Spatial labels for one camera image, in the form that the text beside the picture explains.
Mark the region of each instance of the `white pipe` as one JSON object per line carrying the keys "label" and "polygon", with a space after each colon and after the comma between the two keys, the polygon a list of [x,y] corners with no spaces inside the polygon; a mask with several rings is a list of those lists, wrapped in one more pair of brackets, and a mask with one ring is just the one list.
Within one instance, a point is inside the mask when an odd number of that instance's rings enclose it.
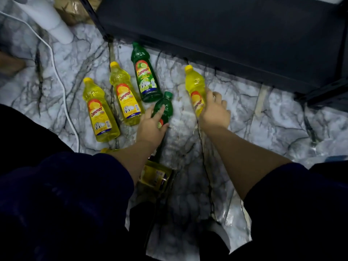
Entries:
{"label": "white pipe", "polygon": [[73,41],[74,35],[46,0],[28,0],[26,4],[15,3],[60,43],[69,44]]}

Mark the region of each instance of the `power cord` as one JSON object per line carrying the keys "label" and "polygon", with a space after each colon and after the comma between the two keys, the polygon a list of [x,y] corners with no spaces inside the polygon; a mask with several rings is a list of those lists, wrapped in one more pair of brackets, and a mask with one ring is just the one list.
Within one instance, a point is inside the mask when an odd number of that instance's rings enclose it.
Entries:
{"label": "power cord", "polygon": [[34,30],[33,28],[25,21],[19,19],[19,18],[16,18],[14,16],[10,16],[9,14],[6,14],[4,12],[1,12],[0,11],[0,14],[4,15],[4,16],[7,16],[9,18],[12,18],[12,19],[15,19],[17,21],[20,21],[22,23],[25,23],[29,28],[30,30],[33,31],[33,33],[37,36],[38,39],[40,39],[48,48],[49,48],[49,51],[51,53],[51,61],[52,61],[52,66],[53,66],[53,70],[54,70],[54,74],[57,76],[57,79],[58,79],[58,82],[59,84],[61,85],[62,87],[62,90],[63,90],[63,106],[64,106],[64,111],[65,111],[65,115],[67,117],[67,120],[72,128],[72,131],[74,132],[75,136],[76,136],[76,143],[77,143],[77,147],[76,147],[76,152],[79,153],[80,152],[80,139],[79,139],[79,135],[77,134],[76,132],[76,129],[74,127],[74,125],[72,124],[71,122],[71,119],[70,119],[70,116],[69,116],[69,113],[67,112],[67,93],[65,91],[65,87],[64,87],[64,84],[62,83],[61,79],[59,78],[59,75],[58,75],[58,72],[57,72],[57,69],[56,69],[56,65],[54,63],[54,55],[53,55],[53,49],[51,48],[51,46],[46,43],[45,40],[43,40]]}

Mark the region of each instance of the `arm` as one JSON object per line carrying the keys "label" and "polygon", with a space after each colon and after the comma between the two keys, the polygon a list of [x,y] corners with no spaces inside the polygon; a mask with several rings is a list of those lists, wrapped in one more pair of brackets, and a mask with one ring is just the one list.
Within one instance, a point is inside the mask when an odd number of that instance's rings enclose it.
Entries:
{"label": "arm", "polygon": [[207,90],[207,106],[199,117],[199,124],[216,147],[234,187],[244,199],[265,175],[291,160],[228,131],[231,112],[226,106],[220,93]]}
{"label": "arm", "polygon": [[161,129],[157,127],[164,109],[165,107],[163,105],[159,112],[151,118],[154,105],[148,108],[145,114],[141,116],[136,143],[128,148],[110,153],[110,155],[116,158],[128,170],[134,185],[137,183],[146,161],[161,143],[169,126],[167,123]]}

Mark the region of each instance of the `green bottle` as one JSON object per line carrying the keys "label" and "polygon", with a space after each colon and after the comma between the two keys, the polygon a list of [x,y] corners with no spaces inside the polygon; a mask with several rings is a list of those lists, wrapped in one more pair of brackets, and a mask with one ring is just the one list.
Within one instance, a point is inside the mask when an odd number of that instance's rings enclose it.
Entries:
{"label": "green bottle", "polygon": [[[158,102],[156,102],[154,106],[154,112],[152,113],[152,117],[159,111],[159,109],[161,109],[162,105],[166,106],[166,108],[164,109],[164,113],[158,122],[158,128],[161,128],[163,125],[168,123],[170,117],[173,115],[172,98],[173,94],[171,92],[165,92],[164,97]],[[150,156],[149,161],[159,163],[162,154],[164,138],[159,147]]]}
{"label": "green bottle", "polygon": [[130,60],[134,64],[136,82],[143,102],[155,102],[163,97],[161,89],[150,63],[149,53],[138,43],[133,42]]}

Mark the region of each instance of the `hand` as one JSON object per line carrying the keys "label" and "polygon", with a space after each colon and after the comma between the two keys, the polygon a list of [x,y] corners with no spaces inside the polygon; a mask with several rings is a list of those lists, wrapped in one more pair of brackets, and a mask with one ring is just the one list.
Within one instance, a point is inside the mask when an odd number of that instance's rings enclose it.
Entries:
{"label": "hand", "polygon": [[161,143],[164,134],[166,133],[169,124],[164,124],[160,129],[157,127],[159,120],[161,119],[165,110],[165,106],[162,105],[161,109],[151,118],[154,111],[154,105],[151,105],[145,111],[145,114],[141,116],[138,131],[136,134],[136,141],[146,141],[151,144],[153,151],[158,148]]}
{"label": "hand", "polygon": [[227,101],[222,100],[218,92],[206,89],[207,102],[199,116],[199,125],[203,131],[211,127],[224,127],[227,129],[231,121],[231,111],[226,110]]}

